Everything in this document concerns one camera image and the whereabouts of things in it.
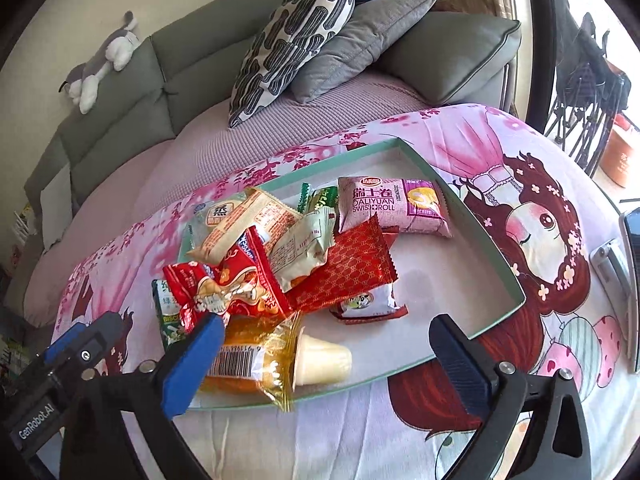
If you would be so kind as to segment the green biscuit packet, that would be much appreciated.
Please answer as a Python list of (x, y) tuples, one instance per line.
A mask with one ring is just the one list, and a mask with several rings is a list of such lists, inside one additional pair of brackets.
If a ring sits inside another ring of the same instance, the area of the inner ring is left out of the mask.
[(165, 280), (153, 280), (151, 288), (158, 326), (160, 326), (160, 339), (164, 350), (167, 350), (176, 342), (186, 338), (186, 332), (180, 321), (180, 306)]

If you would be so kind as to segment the red nico snack packet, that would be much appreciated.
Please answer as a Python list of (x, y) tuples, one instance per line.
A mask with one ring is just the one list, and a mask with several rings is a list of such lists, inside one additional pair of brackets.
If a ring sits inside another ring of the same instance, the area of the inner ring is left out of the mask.
[(216, 266), (190, 260), (164, 266), (163, 274), (180, 306), (186, 333), (207, 312), (222, 318), (287, 318), (293, 312), (254, 226), (244, 231)]

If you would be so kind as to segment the yellow jelly cup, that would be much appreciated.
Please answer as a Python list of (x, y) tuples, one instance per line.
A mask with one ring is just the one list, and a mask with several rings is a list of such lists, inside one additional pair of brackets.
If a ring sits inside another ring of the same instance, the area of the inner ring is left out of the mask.
[(352, 372), (352, 352), (341, 344), (301, 333), (297, 338), (295, 387), (344, 382)]

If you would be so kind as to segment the cream white snack packet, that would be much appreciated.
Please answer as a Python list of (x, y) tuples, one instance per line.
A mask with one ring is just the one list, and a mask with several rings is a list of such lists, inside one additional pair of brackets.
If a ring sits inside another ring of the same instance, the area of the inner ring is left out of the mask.
[(273, 246), (270, 268), (284, 292), (326, 264), (334, 245), (335, 218), (333, 208), (321, 206), (304, 214)]

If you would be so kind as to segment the pink swiss roll packet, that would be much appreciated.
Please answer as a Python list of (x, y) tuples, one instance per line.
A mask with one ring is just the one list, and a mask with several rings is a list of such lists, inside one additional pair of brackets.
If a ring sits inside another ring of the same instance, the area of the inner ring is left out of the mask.
[(376, 217), (383, 231), (452, 237), (444, 196), (430, 180), (340, 177), (337, 188), (341, 232)]

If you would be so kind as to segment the orange clear snack bag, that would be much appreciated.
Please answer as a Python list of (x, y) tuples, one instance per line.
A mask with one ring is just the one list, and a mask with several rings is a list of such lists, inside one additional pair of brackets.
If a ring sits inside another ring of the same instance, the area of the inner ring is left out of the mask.
[(303, 317), (232, 316), (224, 343), (201, 383), (206, 392), (260, 392), (281, 411), (292, 408), (294, 364)]

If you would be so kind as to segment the teal shallow box tray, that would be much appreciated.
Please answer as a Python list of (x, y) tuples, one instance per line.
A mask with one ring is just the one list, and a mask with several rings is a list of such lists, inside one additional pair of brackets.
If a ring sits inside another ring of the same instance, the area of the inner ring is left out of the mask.
[(439, 313), (449, 314), (466, 336), (475, 338), (525, 301), (509, 263), (474, 214), (420, 154), (399, 138), (315, 162), (263, 183), (262, 189), (293, 206), (303, 183), (320, 188), (343, 176), (436, 183), (448, 208), (452, 235), (401, 234), (390, 248), (398, 273), (395, 296), (409, 311), (403, 318), (361, 325), (345, 325), (326, 311), (305, 318), (306, 334), (349, 348), (352, 372), (338, 384), (297, 389), (296, 402), (375, 382), (433, 359), (428, 326)]

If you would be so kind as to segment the small red white candy packet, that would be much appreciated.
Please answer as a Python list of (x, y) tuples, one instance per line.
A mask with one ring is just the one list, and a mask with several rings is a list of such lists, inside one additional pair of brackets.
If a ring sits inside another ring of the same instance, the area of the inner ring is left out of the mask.
[(408, 308), (398, 304), (394, 285), (386, 284), (343, 300), (329, 312), (345, 324), (366, 324), (403, 318)]

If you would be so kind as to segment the clear bagged bun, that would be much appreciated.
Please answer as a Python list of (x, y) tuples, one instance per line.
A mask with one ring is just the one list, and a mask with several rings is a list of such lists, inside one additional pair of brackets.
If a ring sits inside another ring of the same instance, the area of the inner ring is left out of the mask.
[(201, 245), (213, 228), (227, 219), (245, 199), (246, 193), (239, 192), (220, 200), (196, 205), (192, 218), (186, 222), (186, 247), (191, 250)]

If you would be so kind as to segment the red patterned snack packet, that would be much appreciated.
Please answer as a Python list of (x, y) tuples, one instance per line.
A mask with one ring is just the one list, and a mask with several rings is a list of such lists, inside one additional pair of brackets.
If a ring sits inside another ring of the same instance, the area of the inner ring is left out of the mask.
[(285, 294), (290, 306), (311, 313), (333, 307), (398, 279), (383, 231), (375, 214), (337, 235), (326, 264)]

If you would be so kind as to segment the white green cracker packet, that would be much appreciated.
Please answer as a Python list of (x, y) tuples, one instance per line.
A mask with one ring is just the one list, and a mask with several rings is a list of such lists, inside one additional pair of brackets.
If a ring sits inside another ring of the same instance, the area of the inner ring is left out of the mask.
[(324, 188), (312, 188), (307, 182), (300, 187), (297, 211), (301, 214), (315, 211), (321, 207), (335, 208), (338, 201), (338, 188), (335, 185)]

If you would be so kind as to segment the grey sofa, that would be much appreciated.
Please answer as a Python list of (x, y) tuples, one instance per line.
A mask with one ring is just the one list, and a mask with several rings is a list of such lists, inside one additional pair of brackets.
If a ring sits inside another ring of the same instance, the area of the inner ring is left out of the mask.
[[(103, 79), (90, 112), (70, 112), (36, 151), (37, 162), (24, 185), (35, 215), (42, 215), (41, 191), (66, 164), (74, 220), (88, 196), (116, 169), (174, 140), (211, 107), (226, 103), (231, 128), (229, 101), (244, 55), (281, 1), (213, 0), (145, 38), (121, 72)], [(517, 21), (432, 6), (363, 72), (399, 79), (427, 106), (479, 102), (506, 108), (512, 94), (511, 63), (520, 42)], [(2, 296), (3, 309), (24, 318), (25, 290), (46, 253), (42, 235), (29, 235)]]

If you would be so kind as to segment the grey white plush toy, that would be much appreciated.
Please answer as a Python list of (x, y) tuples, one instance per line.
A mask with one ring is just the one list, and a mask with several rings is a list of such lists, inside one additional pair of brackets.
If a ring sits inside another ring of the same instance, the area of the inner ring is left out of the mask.
[(72, 68), (58, 88), (59, 92), (66, 92), (83, 115), (96, 104), (101, 80), (111, 72), (121, 72), (140, 47), (134, 33), (138, 24), (134, 12), (127, 11), (122, 19), (122, 26), (105, 38), (89, 61)]

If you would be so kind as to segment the black drying rack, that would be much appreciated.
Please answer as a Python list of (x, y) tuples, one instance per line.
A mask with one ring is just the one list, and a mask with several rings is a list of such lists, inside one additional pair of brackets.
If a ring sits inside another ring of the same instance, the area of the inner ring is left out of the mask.
[(626, 110), (631, 81), (608, 62), (608, 35), (597, 36), (590, 13), (576, 22), (568, 0), (553, 0), (554, 100), (544, 136), (588, 176), (604, 153), (617, 114)]

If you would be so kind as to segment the black white patterned pillow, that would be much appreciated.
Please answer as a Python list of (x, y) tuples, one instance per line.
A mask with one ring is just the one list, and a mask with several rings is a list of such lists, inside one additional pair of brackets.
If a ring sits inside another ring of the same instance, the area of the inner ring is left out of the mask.
[(247, 122), (277, 99), (354, 9), (355, 0), (283, 0), (245, 53), (232, 87), (229, 126)]

